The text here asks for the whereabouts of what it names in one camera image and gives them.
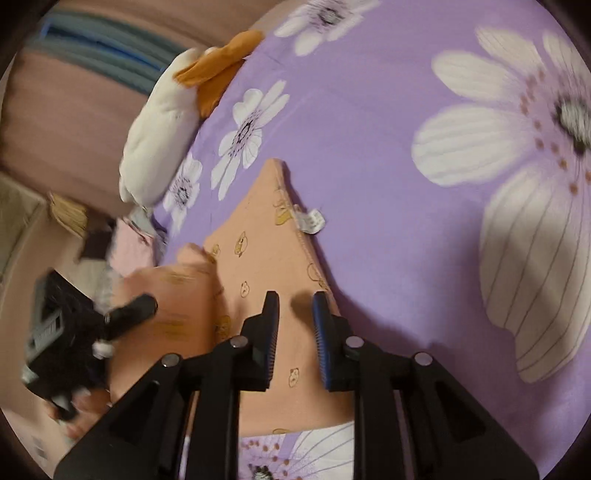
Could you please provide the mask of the left hand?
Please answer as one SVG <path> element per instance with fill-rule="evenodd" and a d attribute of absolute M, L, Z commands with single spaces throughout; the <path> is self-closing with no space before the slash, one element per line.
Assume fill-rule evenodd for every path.
<path fill-rule="evenodd" d="M 70 421 L 59 419 L 58 410 L 52 403 L 45 401 L 44 407 L 48 416 L 58 423 L 65 438 L 77 441 L 109 410 L 110 392 L 102 388 L 79 389 L 73 395 L 72 404 L 77 415 Z"/>

